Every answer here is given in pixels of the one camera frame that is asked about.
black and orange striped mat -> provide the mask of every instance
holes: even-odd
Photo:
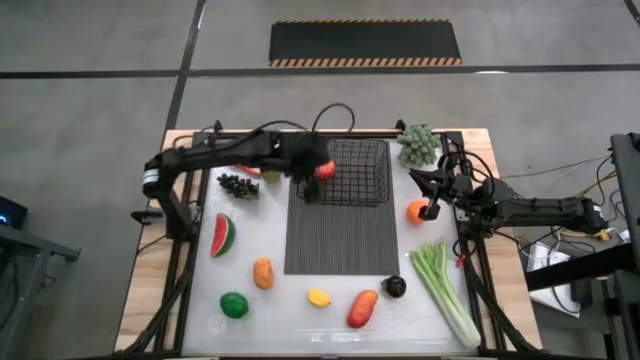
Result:
[[[282,20],[271,27],[272,67],[461,63],[448,19]]]

grapes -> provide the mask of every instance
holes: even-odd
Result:
[[[260,184],[252,184],[251,179],[240,179],[238,175],[222,174],[216,178],[227,194],[233,194],[237,199],[259,198]]]

lime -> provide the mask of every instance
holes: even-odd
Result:
[[[228,292],[220,298],[222,312],[232,319],[240,319],[249,312],[249,302],[237,292]]]

watermelon slice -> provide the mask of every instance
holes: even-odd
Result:
[[[218,213],[216,215],[216,231],[213,234],[213,243],[211,244],[211,256],[220,256],[226,253],[233,244],[235,235],[236,228],[231,219],[223,213]]]

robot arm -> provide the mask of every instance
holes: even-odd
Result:
[[[562,226],[587,234],[608,227],[600,207],[588,198],[523,199],[504,181],[495,178],[487,178],[473,189],[470,175],[448,171],[456,158],[456,155],[443,158],[435,171],[411,170],[422,195],[431,200],[421,209],[423,220],[438,216],[437,202],[442,199],[463,210],[470,226],[485,237],[502,226]]]
[[[326,139],[315,132],[284,134],[259,130],[231,142],[209,138],[191,148],[171,148],[154,156],[144,166],[142,191],[149,199],[158,201],[167,219],[167,237],[176,238],[194,235],[196,231],[189,208],[180,203],[173,191],[181,173],[244,165],[280,171],[297,183],[329,160]]]

